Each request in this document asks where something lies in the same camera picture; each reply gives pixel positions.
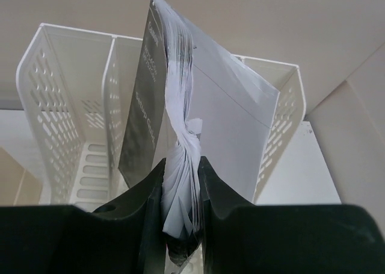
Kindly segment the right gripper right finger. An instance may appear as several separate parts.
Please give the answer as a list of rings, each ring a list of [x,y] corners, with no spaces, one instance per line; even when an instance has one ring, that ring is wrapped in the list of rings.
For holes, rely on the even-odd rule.
[[[254,205],[199,164],[205,273],[383,273],[384,238],[349,204]]]

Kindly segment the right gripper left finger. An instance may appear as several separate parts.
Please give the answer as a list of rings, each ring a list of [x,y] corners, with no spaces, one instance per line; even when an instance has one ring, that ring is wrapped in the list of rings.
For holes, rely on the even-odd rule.
[[[74,205],[1,208],[2,273],[163,273],[165,163],[94,212]]]

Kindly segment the grey setup guide booklet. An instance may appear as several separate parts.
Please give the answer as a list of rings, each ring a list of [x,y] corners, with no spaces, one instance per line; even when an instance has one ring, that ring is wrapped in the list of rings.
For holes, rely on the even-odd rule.
[[[175,265],[202,236],[201,157],[251,201],[278,99],[275,87],[165,0],[150,0],[119,171],[132,187],[155,157],[165,159],[162,231]]]

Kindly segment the white file organizer rack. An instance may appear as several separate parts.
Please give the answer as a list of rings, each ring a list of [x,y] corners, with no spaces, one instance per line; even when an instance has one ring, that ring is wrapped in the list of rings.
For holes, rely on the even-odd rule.
[[[87,211],[129,187],[119,171],[143,39],[42,23],[16,71],[17,91],[52,204]],[[295,64],[234,55],[279,91],[255,202],[306,112]]]

